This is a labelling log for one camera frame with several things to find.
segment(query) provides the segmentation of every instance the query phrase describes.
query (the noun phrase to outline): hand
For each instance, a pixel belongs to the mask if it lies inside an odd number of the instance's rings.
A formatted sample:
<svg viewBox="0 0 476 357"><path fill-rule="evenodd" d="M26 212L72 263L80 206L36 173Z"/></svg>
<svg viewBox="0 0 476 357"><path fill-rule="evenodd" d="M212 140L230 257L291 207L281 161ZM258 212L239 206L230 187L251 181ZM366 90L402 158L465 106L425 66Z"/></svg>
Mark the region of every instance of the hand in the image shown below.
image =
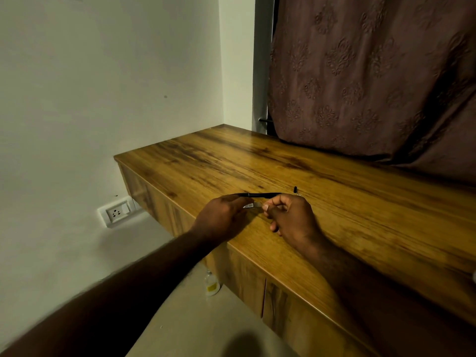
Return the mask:
<svg viewBox="0 0 476 357"><path fill-rule="evenodd" d="M212 199L197 216L190 232L214 245L232 239L245 227L246 204L253 199L226 195Z"/></svg>
<svg viewBox="0 0 476 357"><path fill-rule="evenodd" d="M263 210L266 217L273 219L270 229L302 255L309 247L326 240L311 204L303 197L279 194L266 201Z"/></svg>

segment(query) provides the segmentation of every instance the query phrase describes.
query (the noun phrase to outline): person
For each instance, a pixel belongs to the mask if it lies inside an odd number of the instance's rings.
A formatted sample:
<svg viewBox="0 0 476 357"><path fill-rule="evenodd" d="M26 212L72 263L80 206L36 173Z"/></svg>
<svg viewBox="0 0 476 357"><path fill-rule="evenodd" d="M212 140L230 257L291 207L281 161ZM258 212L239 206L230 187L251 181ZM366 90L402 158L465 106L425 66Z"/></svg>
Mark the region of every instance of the person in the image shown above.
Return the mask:
<svg viewBox="0 0 476 357"><path fill-rule="evenodd" d="M251 202L235 195L211 200L187 233L75 297L1 356L124 356L194 265L242 230L243 206ZM305 198L280 194L263 211L271 230L324 276L382 355L474 355L473 326L335 246Z"/></svg>

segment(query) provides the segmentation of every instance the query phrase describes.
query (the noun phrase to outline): wooden tabletop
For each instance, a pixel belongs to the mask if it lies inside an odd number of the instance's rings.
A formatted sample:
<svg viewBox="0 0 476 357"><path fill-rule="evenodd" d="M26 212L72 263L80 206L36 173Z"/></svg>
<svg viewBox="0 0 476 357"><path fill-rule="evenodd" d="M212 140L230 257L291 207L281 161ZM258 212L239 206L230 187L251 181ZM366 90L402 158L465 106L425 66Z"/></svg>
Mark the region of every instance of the wooden tabletop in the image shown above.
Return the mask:
<svg viewBox="0 0 476 357"><path fill-rule="evenodd" d="M298 186L324 233L476 325L476 194L392 168L220 125L115 156L192 216L212 198ZM258 214L229 246L344 329L324 278Z"/></svg>

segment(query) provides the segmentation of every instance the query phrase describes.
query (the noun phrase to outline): white switch plate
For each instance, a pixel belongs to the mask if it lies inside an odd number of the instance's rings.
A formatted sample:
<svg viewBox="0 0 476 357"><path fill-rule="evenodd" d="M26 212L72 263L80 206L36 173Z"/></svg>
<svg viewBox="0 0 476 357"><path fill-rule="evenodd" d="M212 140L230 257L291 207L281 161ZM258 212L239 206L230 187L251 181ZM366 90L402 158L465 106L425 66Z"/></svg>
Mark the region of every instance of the white switch plate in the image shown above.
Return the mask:
<svg viewBox="0 0 476 357"><path fill-rule="evenodd" d="M112 224L127 218L136 210L135 201L130 196L127 196L99 208L98 213L106 227L110 227Z"/></svg>

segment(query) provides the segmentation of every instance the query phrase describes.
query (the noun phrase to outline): wooden desk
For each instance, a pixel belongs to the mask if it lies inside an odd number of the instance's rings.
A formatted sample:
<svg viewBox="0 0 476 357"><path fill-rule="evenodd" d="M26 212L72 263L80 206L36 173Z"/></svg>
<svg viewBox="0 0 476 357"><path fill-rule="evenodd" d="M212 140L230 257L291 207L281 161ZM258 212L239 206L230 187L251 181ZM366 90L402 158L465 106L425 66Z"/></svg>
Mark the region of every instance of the wooden desk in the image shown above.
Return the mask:
<svg viewBox="0 0 476 357"><path fill-rule="evenodd" d="M325 234L476 325L476 195L220 125L115 156L129 194L171 234L212 198L298 186ZM324 278L253 216L205 264L299 354L374 353Z"/></svg>

